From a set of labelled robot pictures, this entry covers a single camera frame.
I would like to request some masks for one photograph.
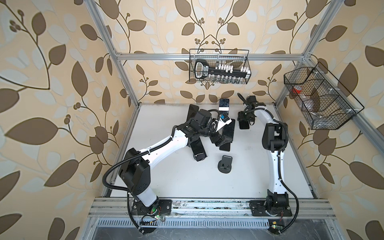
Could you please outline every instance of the floral wallpaper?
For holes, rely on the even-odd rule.
[[[0,0],[0,50],[0,239],[76,239],[130,98],[80,1]]]
[[[302,53],[327,0],[96,0],[122,53]]]
[[[384,134],[383,13],[383,1],[346,0],[312,57],[340,79],[345,88],[335,84],[341,91],[352,92],[363,103],[360,114]],[[351,240],[384,239],[383,156],[352,121],[335,131],[310,130],[289,96],[280,113],[316,190],[332,204],[344,234]]]
[[[363,116],[384,135],[383,13],[381,0],[345,1],[312,58],[327,66],[356,96],[365,106]]]
[[[215,103],[229,98],[242,103],[244,97],[272,103],[284,86],[283,75],[294,67],[292,61],[250,61],[248,84],[220,84],[189,79],[189,64],[181,61],[124,61],[127,75],[142,103]]]

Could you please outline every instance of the white table surface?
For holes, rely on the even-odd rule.
[[[141,106],[127,150],[148,147],[170,135],[174,125],[186,121],[189,105],[143,105]],[[218,109],[215,105],[200,105],[200,109]],[[229,116],[237,120],[242,105],[230,105]],[[268,106],[277,118],[272,105]],[[209,137],[200,137],[207,158],[197,162],[192,150],[184,147],[163,159],[151,170],[153,191],[159,197],[173,198],[265,198],[269,185],[269,164],[266,150],[262,147],[265,126],[256,118],[248,130],[240,130],[238,121],[231,151],[220,151]],[[221,173],[217,164],[223,155],[233,157],[232,170]],[[291,146],[284,155],[284,176],[286,185],[299,198],[313,198]],[[115,185],[124,186],[117,176]],[[111,197],[126,197],[121,190],[112,190]]]

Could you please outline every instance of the wire basket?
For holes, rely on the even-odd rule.
[[[251,77],[249,50],[189,50],[189,81],[247,84]]]
[[[334,87],[323,74],[337,80]],[[284,85],[312,130],[336,130],[364,109],[361,102],[321,62],[284,74]],[[358,105],[351,106],[353,100]]]

